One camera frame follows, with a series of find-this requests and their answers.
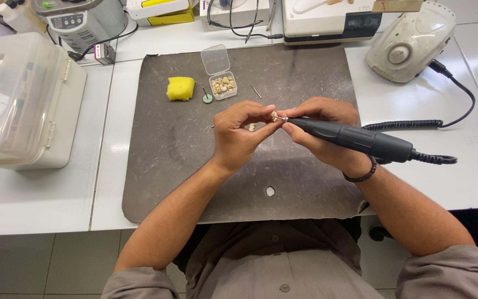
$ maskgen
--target shirt button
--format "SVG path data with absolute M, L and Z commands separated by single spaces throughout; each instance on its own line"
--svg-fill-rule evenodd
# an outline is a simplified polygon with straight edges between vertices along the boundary
M 284 293 L 287 293 L 288 291 L 290 291 L 290 287 L 288 284 L 284 283 L 279 287 L 279 290 Z

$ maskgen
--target white table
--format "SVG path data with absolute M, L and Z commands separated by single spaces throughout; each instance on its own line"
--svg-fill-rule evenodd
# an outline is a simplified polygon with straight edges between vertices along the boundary
M 420 162 L 393 163 L 387 168 L 447 209 L 478 207 L 478 38 L 477 14 L 472 2 L 439 0 L 459 15 L 455 42 L 439 60 L 476 96 L 472 114 L 441 130 L 390 132 L 411 141 L 424 153 L 453 155 L 459 163 L 435 166 Z M 398 14 L 384 14 L 383 31 Z M 134 23 L 129 24 L 130 31 Z M 264 27 L 255 32 L 266 33 Z M 282 33 L 278 5 L 271 34 Z M 281 40 L 251 38 L 247 46 Z M 361 121 L 458 118 L 469 108 L 469 98 L 442 75 L 430 70 L 407 84 L 395 84 L 375 74 L 364 61 L 373 41 L 345 44 Z M 140 28 L 121 38 L 117 63 L 101 66 L 86 58 L 88 72 L 70 163 L 58 170 L 10 171 L 0 169 L 0 234 L 131 228 L 123 217 L 126 161 L 136 104 L 137 83 L 146 54 L 201 51 L 216 44 L 244 47 L 244 40 L 229 31 L 204 33 L 195 23 Z

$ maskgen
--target bracelet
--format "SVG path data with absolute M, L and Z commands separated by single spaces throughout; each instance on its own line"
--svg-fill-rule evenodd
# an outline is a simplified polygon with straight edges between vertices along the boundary
M 344 178 L 349 182 L 362 182 L 368 180 L 375 173 L 375 169 L 377 168 L 377 161 L 375 160 L 375 158 L 372 156 L 368 156 L 368 158 L 370 158 L 370 161 L 372 161 L 372 169 L 370 169 L 370 172 L 366 176 L 363 176 L 362 178 L 358 179 L 351 179 L 346 175 L 346 173 L 342 173 L 344 175 Z

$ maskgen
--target shirt sleeve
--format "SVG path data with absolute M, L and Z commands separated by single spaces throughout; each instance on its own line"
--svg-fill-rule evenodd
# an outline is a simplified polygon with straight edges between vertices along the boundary
M 180 299 L 165 271 L 151 267 L 118 271 L 106 282 L 101 299 Z
M 422 257 L 409 257 L 399 275 L 396 297 L 478 298 L 478 248 L 456 245 Z

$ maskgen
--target black handpiece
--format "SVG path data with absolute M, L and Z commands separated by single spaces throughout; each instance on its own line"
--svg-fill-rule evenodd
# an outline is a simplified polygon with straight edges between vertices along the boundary
M 411 160 L 414 151 L 412 143 L 381 132 L 309 118 L 288 118 L 286 121 L 313 136 L 376 158 L 403 163 Z

